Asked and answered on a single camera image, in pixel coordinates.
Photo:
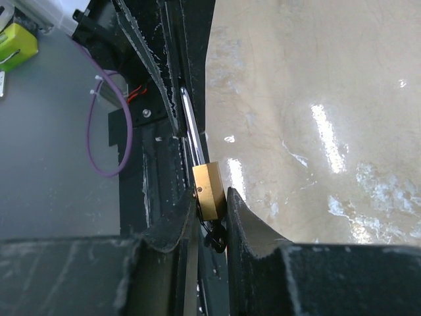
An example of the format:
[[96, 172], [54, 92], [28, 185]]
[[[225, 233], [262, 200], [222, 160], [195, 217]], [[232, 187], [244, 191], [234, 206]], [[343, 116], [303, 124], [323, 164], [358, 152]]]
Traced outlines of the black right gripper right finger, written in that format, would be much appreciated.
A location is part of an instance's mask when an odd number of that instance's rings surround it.
[[228, 189], [232, 315], [419, 315], [420, 249], [295, 243]]

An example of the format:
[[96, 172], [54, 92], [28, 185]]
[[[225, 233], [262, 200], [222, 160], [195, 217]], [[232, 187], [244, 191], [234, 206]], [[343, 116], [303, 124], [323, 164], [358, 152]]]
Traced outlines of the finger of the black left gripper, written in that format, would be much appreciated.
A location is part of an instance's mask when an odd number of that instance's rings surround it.
[[165, 1], [178, 83], [187, 88], [199, 133], [205, 131], [205, 65], [214, 1]]
[[175, 132], [184, 131], [173, 46], [164, 1], [114, 1], [118, 23], [157, 86]]

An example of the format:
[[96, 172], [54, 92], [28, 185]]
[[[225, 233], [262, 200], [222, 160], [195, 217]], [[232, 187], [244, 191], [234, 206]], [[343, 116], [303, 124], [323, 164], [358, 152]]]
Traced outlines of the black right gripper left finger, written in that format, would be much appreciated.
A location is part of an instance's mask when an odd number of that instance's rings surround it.
[[196, 315], [192, 189], [140, 234], [4, 240], [2, 315]]

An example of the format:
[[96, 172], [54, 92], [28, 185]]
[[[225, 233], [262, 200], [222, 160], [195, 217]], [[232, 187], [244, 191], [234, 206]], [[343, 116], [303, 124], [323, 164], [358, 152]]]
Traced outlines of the small brass padlock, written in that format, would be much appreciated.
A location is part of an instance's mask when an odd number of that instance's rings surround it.
[[222, 220], [227, 206], [218, 163], [205, 162], [193, 105], [185, 87], [180, 88], [180, 96], [186, 118], [187, 139], [193, 160], [193, 179], [202, 218], [204, 221]]

